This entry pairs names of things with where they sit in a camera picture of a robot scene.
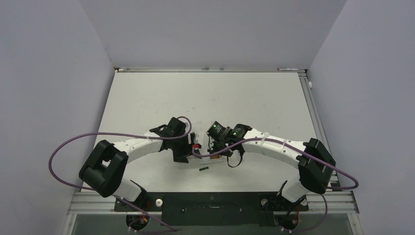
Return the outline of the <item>white remote control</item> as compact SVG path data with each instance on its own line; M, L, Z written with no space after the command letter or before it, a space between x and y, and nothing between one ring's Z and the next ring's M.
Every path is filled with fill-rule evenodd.
M226 158L221 155L213 155L209 157L197 157L196 155L193 154L193 156L200 159L203 163L223 162L226 160Z

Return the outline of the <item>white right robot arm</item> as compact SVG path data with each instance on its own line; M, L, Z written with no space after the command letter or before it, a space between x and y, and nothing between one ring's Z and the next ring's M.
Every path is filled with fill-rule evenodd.
M318 139L292 141L258 131L248 125L237 124L234 128L214 122L206 131L212 145L209 153L220 152L230 157L234 151L240 155L256 153L279 160L298 171L286 180L277 195L277 205L290 209L309 192L324 194L336 165L330 152Z

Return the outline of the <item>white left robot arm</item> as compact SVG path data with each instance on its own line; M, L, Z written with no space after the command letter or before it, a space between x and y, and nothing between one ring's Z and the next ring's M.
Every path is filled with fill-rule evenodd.
M150 129L143 136L119 142L99 141L79 171L79 178L102 197L123 198L135 211L144 208L145 189L124 177L126 166L140 157L171 150L175 158L189 155L192 124L186 117L173 117L168 124Z

